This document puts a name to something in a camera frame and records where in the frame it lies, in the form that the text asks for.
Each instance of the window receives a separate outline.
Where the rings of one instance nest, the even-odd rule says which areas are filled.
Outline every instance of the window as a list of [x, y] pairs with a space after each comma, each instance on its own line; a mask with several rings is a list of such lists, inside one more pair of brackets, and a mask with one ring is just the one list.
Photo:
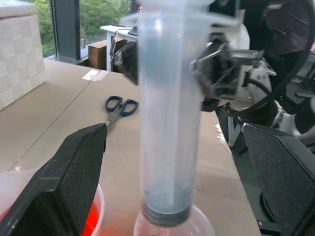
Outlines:
[[80, 0], [80, 34], [86, 44], [106, 39], [101, 26], [119, 23], [130, 14], [131, 0]]
[[24, 0], [34, 3], [40, 27], [40, 38], [44, 58], [55, 54], [55, 41], [51, 16], [50, 0]]

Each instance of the syringe barrel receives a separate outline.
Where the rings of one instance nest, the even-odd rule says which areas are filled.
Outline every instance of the syringe barrel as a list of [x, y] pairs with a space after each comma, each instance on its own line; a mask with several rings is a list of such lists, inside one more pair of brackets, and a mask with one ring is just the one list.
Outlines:
[[189, 67], [205, 50], [210, 23], [206, 4], [151, 2], [138, 18], [142, 211], [151, 223], [172, 227], [192, 204], [202, 96]]

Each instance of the white box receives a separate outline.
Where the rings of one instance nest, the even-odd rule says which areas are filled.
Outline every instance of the white box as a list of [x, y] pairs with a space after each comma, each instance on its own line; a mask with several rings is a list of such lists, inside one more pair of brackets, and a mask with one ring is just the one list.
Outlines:
[[0, 0], [0, 110], [44, 82], [36, 7]]

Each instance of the tape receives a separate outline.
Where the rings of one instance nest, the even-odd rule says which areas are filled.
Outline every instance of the tape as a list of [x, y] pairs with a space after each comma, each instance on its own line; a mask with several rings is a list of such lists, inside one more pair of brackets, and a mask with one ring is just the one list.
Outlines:
[[102, 80], [107, 74], [108, 71], [92, 69], [85, 76], [83, 76], [82, 79], [96, 82]]

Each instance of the person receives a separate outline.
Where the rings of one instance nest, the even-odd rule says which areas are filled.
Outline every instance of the person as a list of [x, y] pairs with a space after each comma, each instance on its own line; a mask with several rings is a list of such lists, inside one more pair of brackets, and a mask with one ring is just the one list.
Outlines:
[[306, 49], [311, 27], [307, 0], [270, 2], [265, 9], [265, 23], [273, 33], [267, 61], [277, 73], [271, 78], [277, 86], [291, 71]]

